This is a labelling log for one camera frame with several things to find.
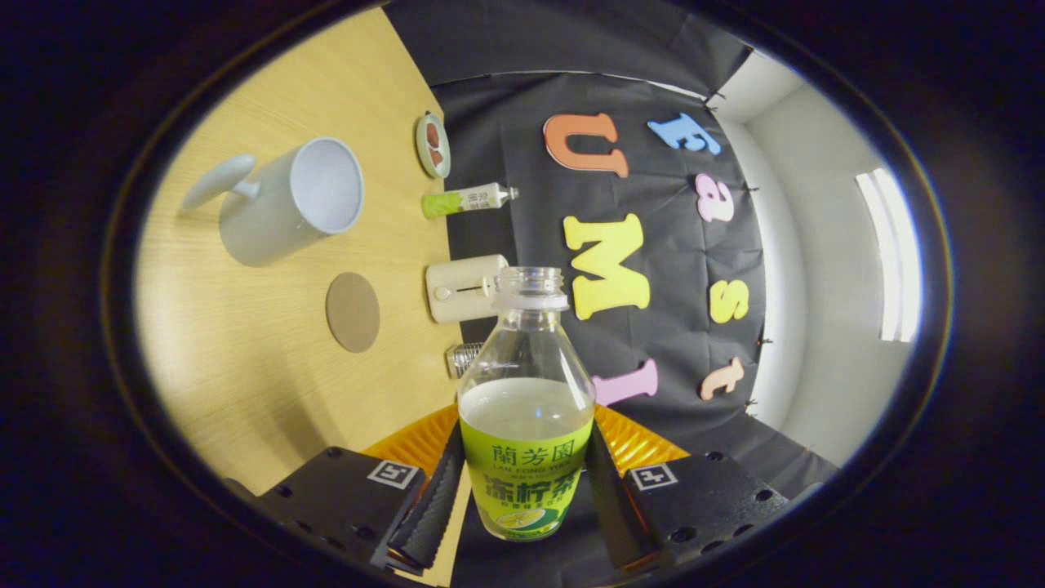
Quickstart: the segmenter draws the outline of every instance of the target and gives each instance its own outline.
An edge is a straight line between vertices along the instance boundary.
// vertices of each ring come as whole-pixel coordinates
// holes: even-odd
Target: green tube
[[[436,218],[466,210],[501,208],[505,202],[518,197],[518,189],[506,188],[496,182],[455,191],[428,193],[421,196],[421,212],[425,218]]]

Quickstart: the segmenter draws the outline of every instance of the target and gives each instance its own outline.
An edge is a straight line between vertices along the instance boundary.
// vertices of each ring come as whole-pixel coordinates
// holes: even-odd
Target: black fabric
[[[645,81],[588,74],[503,75],[459,81],[437,89],[446,115],[455,165],[448,187],[490,181],[515,186],[520,196],[496,211],[462,213],[447,219],[455,258],[503,253],[511,262],[563,268],[565,289],[580,272],[568,249],[562,219],[621,220],[638,216],[644,243],[622,263],[650,283],[646,309],[619,307],[563,325],[593,376],[626,374],[653,358],[660,385],[655,397],[614,405],[667,439],[679,443],[694,430],[715,428],[750,398],[758,371],[756,343],[765,317],[762,243],[750,194],[724,134],[693,98]],[[553,160],[542,127],[560,113],[608,114],[629,174],[570,169]],[[680,112],[690,114],[721,143],[722,151],[668,146],[647,125]],[[607,149],[586,138],[575,148]],[[697,213],[694,177],[710,173],[730,187],[736,204],[728,222],[703,221]],[[742,279],[750,289],[742,320],[718,325],[709,316],[709,287],[719,279]],[[466,342],[483,342],[492,321],[462,328]],[[712,402],[697,389],[713,370],[739,357],[746,371],[737,390]]]
[[[491,73],[587,71],[710,96],[742,42],[663,0],[398,0],[385,7],[429,85]]]
[[[445,84],[435,92],[454,151],[446,186],[497,181],[520,192],[502,209],[448,216],[452,258],[501,253],[513,264],[562,267],[573,304],[568,284],[579,272],[571,261],[579,252],[565,244],[563,217],[613,221],[636,214],[644,243],[622,264],[648,278],[649,307],[609,309],[583,322],[563,313],[565,330],[591,375],[608,378],[649,358],[657,362],[657,394],[613,408],[692,453],[730,455],[789,498],[835,473],[827,461],[744,413],[758,375],[757,343],[765,317],[762,242],[733,148],[698,100],[646,81],[570,73],[486,76]],[[722,145],[720,154],[672,148],[647,126],[682,112]],[[542,128],[551,116],[563,113],[608,114],[619,134],[612,147],[627,157],[628,177],[570,169],[553,160]],[[570,145],[588,152],[610,148],[598,137],[572,137]],[[728,222],[705,222],[698,215],[693,182],[701,172],[729,187],[736,209]],[[747,283],[749,310],[742,320],[711,321],[709,287],[720,279]],[[462,324],[464,340],[485,340],[493,324]],[[734,357],[745,370],[736,391],[700,400],[703,378]],[[563,528],[533,544],[493,539],[469,503],[454,574],[455,584],[463,586],[562,588],[617,578],[587,484],[578,487]]]

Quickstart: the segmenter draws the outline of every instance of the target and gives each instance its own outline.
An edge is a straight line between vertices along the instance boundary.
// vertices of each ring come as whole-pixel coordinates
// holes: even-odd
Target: table surface
[[[442,116],[380,9],[302,42],[235,88],[188,137],[160,184],[136,267],[136,319],[157,394],[218,476],[260,494],[327,446],[367,446],[454,401],[443,352],[457,324],[428,316],[423,275],[449,259],[444,218],[421,214],[440,191],[414,147],[425,111]],[[240,152],[263,164],[318,136],[355,151],[366,195],[358,221],[266,267],[226,252],[222,197],[180,210],[189,187]],[[377,292],[380,331],[353,354],[327,326],[327,287],[356,272]],[[461,487],[426,583],[449,584]]]

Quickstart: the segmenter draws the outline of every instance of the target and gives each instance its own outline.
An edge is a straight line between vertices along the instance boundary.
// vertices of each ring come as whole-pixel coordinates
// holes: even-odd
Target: clear glass
[[[562,329],[561,286],[557,267],[502,269],[500,321],[458,389],[480,517],[508,541],[561,526],[595,416],[595,389]]]

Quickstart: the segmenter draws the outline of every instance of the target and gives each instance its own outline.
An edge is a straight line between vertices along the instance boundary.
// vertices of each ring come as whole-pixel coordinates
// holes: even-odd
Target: green bottle label
[[[425,218],[436,218],[464,210],[464,198],[456,191],[429,193],[421,196],[421,212]]]
[[[472,494],[485,522],[504,537],[548,537],[562,523],[574,497],[591,434],[580,429],[540,441],[488,436],[461,419]]]

